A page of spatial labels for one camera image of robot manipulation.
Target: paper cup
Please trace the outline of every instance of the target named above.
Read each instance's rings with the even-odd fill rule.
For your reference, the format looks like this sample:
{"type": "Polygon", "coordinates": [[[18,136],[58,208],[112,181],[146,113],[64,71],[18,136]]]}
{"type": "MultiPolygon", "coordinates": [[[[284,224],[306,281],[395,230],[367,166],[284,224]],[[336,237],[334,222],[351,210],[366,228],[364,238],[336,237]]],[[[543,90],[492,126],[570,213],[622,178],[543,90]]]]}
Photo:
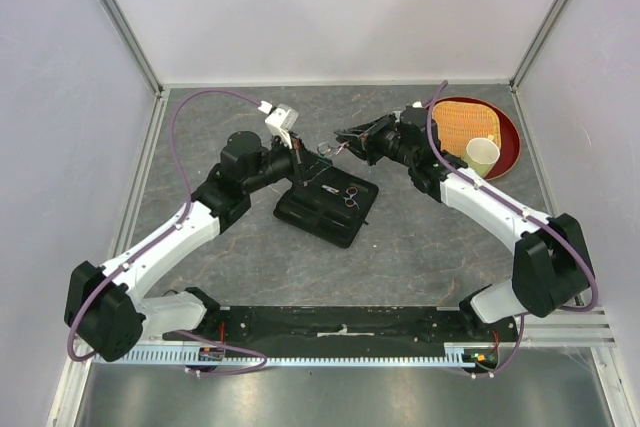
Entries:
{"type": "Polygon", "coordinates": [[[492,137],[471,139],[462,156],[462,160],[480,177],[486,177],[500,158],[500,148],[493,142],[492,137]]]}

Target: orange woven mat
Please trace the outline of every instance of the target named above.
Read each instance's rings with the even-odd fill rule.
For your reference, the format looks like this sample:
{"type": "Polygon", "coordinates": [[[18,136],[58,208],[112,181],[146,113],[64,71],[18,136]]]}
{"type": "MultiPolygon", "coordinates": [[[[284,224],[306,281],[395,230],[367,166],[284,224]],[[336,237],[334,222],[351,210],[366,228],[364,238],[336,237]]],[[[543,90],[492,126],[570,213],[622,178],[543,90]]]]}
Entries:
{"type": "Polygon", "coordinates": [[[443,100],[436,104],[433,118],[438,124],[442,149],[455,156],[462,157],[467,144],[475,137],[493,135],[495,144],[502,148],[500,119],[486,105],[443,100]]]}

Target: gray floor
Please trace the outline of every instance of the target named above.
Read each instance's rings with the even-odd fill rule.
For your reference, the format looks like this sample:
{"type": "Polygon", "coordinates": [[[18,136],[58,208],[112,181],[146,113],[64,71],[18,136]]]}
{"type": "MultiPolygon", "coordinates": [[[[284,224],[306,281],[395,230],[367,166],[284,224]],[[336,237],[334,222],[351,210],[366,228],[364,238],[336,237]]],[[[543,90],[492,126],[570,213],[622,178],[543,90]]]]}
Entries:
{"type": "MultiPolygon", "coordinates": [[[[334,128],[372,120],[433,87],[246,89],[300,111],[296,131],[308,146],[334,128]]],[[[189,91],[174,91],[168,113],[189,91]]],[[[453,86],[449,95],[487,100],[517,123],[506,86],[453,86]]],[[[217,162],[227,137],[254,130],[264,116],[222,96],[188,106],[178,122],[179,152],[195,187],[217,162]]],[[[154,288],[199,286],[220,302],[254,305],[431,304],[457,302],[511,272],[511,258],[464,215],[418,193],[405,169],[367,167],[350,154],[336,165],[380,186],[380,195],[347,250],[276,220],[282,182],[253,196],[252,209],[227,233],[174,268],[154,288]]],[[[526,146],[516,167],[495,182],[542,208],[526,146]]],[[[180,206],[182,190],[163,132],[154,155],[135,240],[180,206]]],[[[94,364],[78,427],[128,426],[574,426],[612,425],[588,350],[522,350],[493,380],[471,381],[441,369],[278,368],[195,379],[178,367],[94,364]]]]}
{"type": "MultiPolygon", "coordinates": [[[[425,99],[434,86],[283,87],[242,89],[300,112],[295,131],[308,147],[333,140],[332,131],[375,119],[425,99]]],[[[134,241],[175,213],[183,199],[173,165],[167,124],[190,90],[173,90],[138,217],[134,241]]],[[[506,85],[454,85],[447,95],[491,102],[518,125],[506,85]]],[[[195,99],[177,122],[177,143],[195,188],[237,130],[269,138],[264,115],[250,104],[213,94],[195,99]]],[[[151,292],[198,286],[225,304],[442,305],[454,306],[476,289],[507,278],[512,258],[490,234],[464,215],[420,194],[406,169],[390,161],[368,167],[348,152],[335,165],[380,187],[351,248],[343,250],[272,215],[289,183],[252,196],[252,208],[222,237],[201,247],[151,292]]],[[[540,187],[523,142],[515,168],[494,183],[516,199],[543,209],[540,187]]]]}
{"type": "Polygon", "coordinates": [[[588,349],[521,351],[495,379],[428,368],[283,367],[196,379],[93,365],[77,427],[607,427],[588,349]]]}

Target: cable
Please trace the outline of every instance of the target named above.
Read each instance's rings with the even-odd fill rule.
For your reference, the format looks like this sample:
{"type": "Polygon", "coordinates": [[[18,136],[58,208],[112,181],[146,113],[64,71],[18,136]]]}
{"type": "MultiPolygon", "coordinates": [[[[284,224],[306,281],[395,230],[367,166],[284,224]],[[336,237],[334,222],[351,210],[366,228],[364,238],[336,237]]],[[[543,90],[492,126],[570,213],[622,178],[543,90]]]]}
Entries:
{"type": "Polygon", "coordinates": [[[150,241],[148,244],[143,245],[133,255],[129,256],[126,262],[123,262],[121,265],[119,265],[111,274],[109,274],[102,282],[100,282],[100,284],[89,294],[87,299],[82,303],[82,306],[76,313],[73,319],[73,322],[71,323],[71,327],[69,328],[69,335],[67,336],[67,354],[69,355],[71,360],[75,362],[83,362],[85,360],[92,358],[94,355],[96,355],[95,351],[92,351],[92,352],[89,352],[88,354],[79,356],[76,354],[73,348],[73,342],[78,333],[78,327],[80,326],[80,323],[82,322],[82,319],[84,318],[85,314],[89,310],[89,307],[91,307],[91,304],[93,303],[93,301],[102,293],[102,291],[107,287],[107,285],[111,283],[111,281],[113,281],[116,277],[118,277],[118,275],[120,275],[122,272],[125,272],[126,270],[128,270],[129,266],[133,262],[135,262],[136,259],[140,258],[143,254],[145,254],[150,249],[152,249],[153,247],[158,245],[160,242],[162,242],[164,239],[166,239],[172,232],[176,230],[176,226],[182,225],[184,220],[189,215],[189,212],[191,210],[191,186],[189,185],[189,179],[187,178],[187,174],[184,171],[184,167],[182,166],[182,163],[180,162],[180,158],[178,157],[178,152],[176,149],[175,124],[176,124],[176,119],[178,118],[178,114],[180,113],[182,108],[185,105],[187,105],[187,103],[192,99],[204,94],[225,94],[225,95],[230,95],[232,97],[236,97],[238,99],[246,100],[247,102],[257,107],[260,107],[261,105],[261,102],[256,99],[253,99],[239,92],[234,92],[232,90],[226,90],[226,89],[199,90],[198,92],[194,92],[193,94],[189,95],[186,99],[184,99],[180,103],[180,105],[178,105],[178,108],[176,109],[176,111],[173,114],[173,117],[171,118],[171,124],[169,129],[169,144],[171,145],[171,154],[173,155],[173,161],[175,162],[176,167],[178,168],[178,172],[180,173],[180,178],[182,179],[182,183],[185,188],[185,200],[184,200],[184,208],[182,209],[182,213],[180,214],[180,217],[178,218],[178,220],[174,224],[172,224],[170,227],[168,227],[167,230],[165,230],[158,237],[150,241]]]}
{"type": "MultiPolygon", "coordinates": [[[[473,179],[471,177],[466,175],[464,172],[460,172],[458,169],[456,169],[449,162],[446,161],[446,159],[438,151],[438,149],[436,147],[436,144],[435,144],[435,142],[433,140],[433,132],[431,131],[431,118],[432,118],[432,115],[433,115],[433,109],[435,107],[436,101],[440,97],[440,94],[447,87],[448,84],[449,83],[446,80],[443,81],[440,84],[440,86],[438,87],[438,89],[436,90],[436,93],[434,94],[434,96],[431,98],[431,101],[429,102],[429,104],[426,106],[426,109],[427,109],[427,124],[426,124],[427,139],[429,140],[429,146],[431,147],[431,150],[433,151],[433,154],[436,156],[436,158],[438,159],[438,161],[442,165],[444,165],[448,170],[453,172],[455,175],[457,175],[458,177],[460,177],[461,179],[463,179],[467,183],[475,186],[475,183],[474,183],[474,181],[473,181],[473,179]]],[[[507,207],[509,210],[511,210],[514,213],[516,213],[517,215],[521,216],[523,219],[531,222],[532,224],[534,224],[537,227],[539,227],[542,230],[544,230],[555,241],[557,241],[569,253],[569,255],[571,255],[571,257],[573,257],[573,260],[575,260],[576,264],[578,264],[578,266],[582,270],[582,273],[587,278],[587,282],[589,283],[589,286],[591,287],[591,301],[589,302],[588,305],[582,306],[582,307],[573,307],[573,306],[565,305],[565,306],[562,306],[560,308],[562,310],[567,310],[567,311],[571,311],[571,312],[588,312],[590,310],[593,310],[596,307],[597,303],[598,303],[598,285],[596,284],[595,277],[591,273],[591,269],[589,269],[589,266],[584,261],[584,259],[580,256],[580,254],[576,251],[576,249],[574,249],[573,246],[569,242],[567,242],[558,232],[553,230],[547,224],[545,224],[541,220],[538,220],[535,217],[527,215],[526,212],[523,209],[521,209],[517,205],[514,205],[512,202],[508,201],[507,199],[502,197],[497,192],[494,192],[491,188],[487,187],[486,184],[481,185],[479,188],[485,194],[487,194],[489,197],[491,197],[493,200],[501,203],[502,205],[507,207]]]]}
{"type": "Polygon", "coordinates": [[[494,340],[493,348],[491,349],[491,352],[489,352],[489,354],[493,354],[494,352],[497,352],[498,347],[500,347],[500,334],[498,334],[497,330],[493,331],[493,340],[494,340]]]}
{"type": "Polygon", "coordinates": [[[524,317],[525,317],[525,315],[526,314],[520,315],[520,332],[518,332],[518,338],[516,339],[516,343],[513,346],[513,350],[511,351],[509,356],[505,359],[504,363],[502,365],[498,365],[495,369],[493,369],[491,372],[487,372],[486,374],[475,374],[476,377],[480,377],[480,378],[493,377],[495,374],[501,372],[503,369],[505,369],[507,367],[507,365],[509,365],[511,363],[513,358],[516,356],[516,352],[518,352],[518,349],[520,348],[520,344],[522,343],[522,339],[524,337],[524,317]]]}
{"type": "Polygon", "coordinates": [[[234,347],[228,344],[221,344],[220,342],[216,342],[214,340],[205,339],[204,337],[200,337],[199,335],[192,334],[186,330],[176,330],[176,333],[180,335],[184,335],[185,337],[189,337],[192,340],[197,342],[202,342],[203,344],[208,344],[212,347],[216,347],[218,349],[222,349],[224,351],[231,350],[233,352],[239,352],[241,354],[251,355],[254,357],[259,357],[262,361],[259,364],[251,365],[249,367],[244,367],[242,369],[234,369],[234,370],[222,370],[222,371],[210,371],[204,372],[198,369],[194,369],[192,367],[185,367],[185,372],[189,374],[194,374],[197,377],[221,377],[223,375],[238,375],[238,374],[247,374],[249,372],[255,372],[256,370],[260,370],[267,365],[269,358],[263,354],[262,352],[257,352],[251,349],[244,349],[242,347],[234,347]]]}
{"type": "Polygon", "coordinates": [[[487,372],[494,372],[498,366],[500,365],[500,351],[496,350],[496,366],[495,367],[487,367],[486,365],[482,365],[478,359],[475,359],[475,363],[482,370],[486,370],[487,372]]]}

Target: small scissors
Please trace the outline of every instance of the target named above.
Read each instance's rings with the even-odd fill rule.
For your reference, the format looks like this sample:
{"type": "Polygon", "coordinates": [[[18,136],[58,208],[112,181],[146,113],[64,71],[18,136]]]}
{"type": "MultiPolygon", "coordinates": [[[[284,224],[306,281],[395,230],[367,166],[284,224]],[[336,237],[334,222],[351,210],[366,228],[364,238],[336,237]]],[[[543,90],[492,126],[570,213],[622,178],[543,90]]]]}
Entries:
{"type": "Polygon", "coordinates": [[[349,208],[351,208],[351,207],[360,208],[358,203],[353,199],[356,196],[357,193],[358,193],[358,188],[357,187],[349,187],[347,190],[345,190],[345,194],[347,194],[349,197],[343,197],[344,205],[346,205],[349,208]]]}

